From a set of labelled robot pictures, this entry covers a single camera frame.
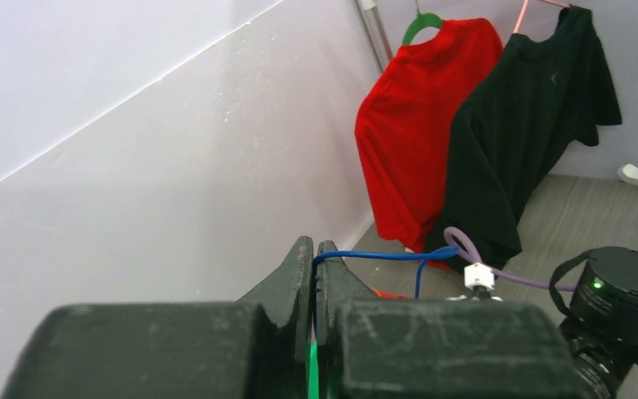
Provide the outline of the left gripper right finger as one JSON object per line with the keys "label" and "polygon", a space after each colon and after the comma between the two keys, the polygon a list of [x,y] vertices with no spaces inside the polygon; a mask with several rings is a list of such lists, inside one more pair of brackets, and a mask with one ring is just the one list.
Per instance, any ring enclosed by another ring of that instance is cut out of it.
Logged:
{"label": "left gripper right finger", "polygon": [[572,356],[530,303],[378,298],[331,241],[314,259],[317,398],[582,398]]}

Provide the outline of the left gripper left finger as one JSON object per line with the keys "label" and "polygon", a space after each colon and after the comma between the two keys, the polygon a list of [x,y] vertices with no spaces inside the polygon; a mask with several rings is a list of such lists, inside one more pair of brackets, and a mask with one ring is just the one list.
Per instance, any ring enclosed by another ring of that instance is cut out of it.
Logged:
{"label": "left gripper left finger", "polygon": [[305,398],[314,245],[302,236],[233,302],[83,303],[53,309],[4,398]]}

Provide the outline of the red plastic bin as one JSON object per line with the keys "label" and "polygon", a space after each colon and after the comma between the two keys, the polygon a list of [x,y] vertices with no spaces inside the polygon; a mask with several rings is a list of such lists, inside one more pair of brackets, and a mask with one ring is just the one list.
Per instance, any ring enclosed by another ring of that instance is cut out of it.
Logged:
{"label": "red plastic bin", "polygon": [[409,299],[409,297],[406,297],[404,295],[401,294],[397,294],[397,293],[388,293],[385,291],[380,291],[376,288],[372,289],[372,292],[378,297],[378,298],[388,298],[388,299]]}

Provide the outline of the green plastic bin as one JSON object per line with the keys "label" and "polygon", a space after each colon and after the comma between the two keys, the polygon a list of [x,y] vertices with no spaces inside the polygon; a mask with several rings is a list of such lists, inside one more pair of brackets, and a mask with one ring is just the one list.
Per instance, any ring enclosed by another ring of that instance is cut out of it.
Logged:
{"label": "green plastic bin", "polygon": [[319,398],[317,345],[314,341],[312,341],[310,346],[310,357],[308,362],[307,398],[308,399]]}

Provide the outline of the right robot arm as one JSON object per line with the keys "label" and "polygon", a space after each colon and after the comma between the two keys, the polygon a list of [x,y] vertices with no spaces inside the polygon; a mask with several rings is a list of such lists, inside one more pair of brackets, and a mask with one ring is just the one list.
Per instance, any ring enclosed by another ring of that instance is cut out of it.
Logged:
{"label": "right robot arm", "polygon": [[638,250],[587,250],[560,264],[547,288],[583,396],[615,398],[638,367]]}

